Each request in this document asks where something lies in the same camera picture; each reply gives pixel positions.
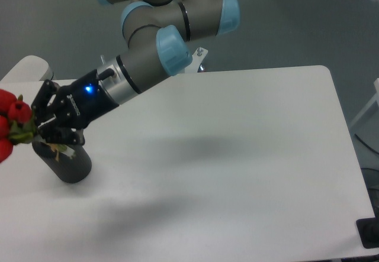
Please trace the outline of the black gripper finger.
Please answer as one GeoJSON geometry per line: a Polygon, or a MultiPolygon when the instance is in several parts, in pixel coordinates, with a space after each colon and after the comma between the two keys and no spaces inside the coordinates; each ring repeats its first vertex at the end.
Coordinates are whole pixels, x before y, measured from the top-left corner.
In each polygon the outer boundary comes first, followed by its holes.
{"type": "Polygon", "coordinates": [[[37,123],[39,136],[50,144],[84,145],[85,137],[83,130],[62,127],[56,117],[37,123]]]}
{"type": "Polygon", "coordinates": [[[52,98],[56,96],[59,85],[52,80],[45,80],[37,92],[31,109],[34,112],[35,123],[46,122],[53,117],[54,110],[50,107],[52,98]]]}

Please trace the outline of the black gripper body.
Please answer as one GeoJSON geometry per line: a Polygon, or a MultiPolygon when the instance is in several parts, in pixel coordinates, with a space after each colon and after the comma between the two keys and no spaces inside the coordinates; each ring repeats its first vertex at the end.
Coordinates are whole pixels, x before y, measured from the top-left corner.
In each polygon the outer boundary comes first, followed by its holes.
{"type": "Polygon", "coordinates": [[[93,70],[58,89],[54,115],[59,127],[85,129],[89,123],[118,107],[100,81],[97,70],[93,70]]]}

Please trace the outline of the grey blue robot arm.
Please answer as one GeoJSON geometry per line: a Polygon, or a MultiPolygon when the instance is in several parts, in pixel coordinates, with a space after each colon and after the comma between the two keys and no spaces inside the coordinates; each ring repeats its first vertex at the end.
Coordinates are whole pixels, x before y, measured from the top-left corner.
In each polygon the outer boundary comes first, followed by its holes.
{"type": "Polygon", "coordinates": [[[32,109],[37,138],[47,143],[83,145],[92,121],[189,66],[188,42],[240,24],[238,0],[99,1],[127,2],[121,15],[127,51],[70,85],[43,83],[32,109]]]}

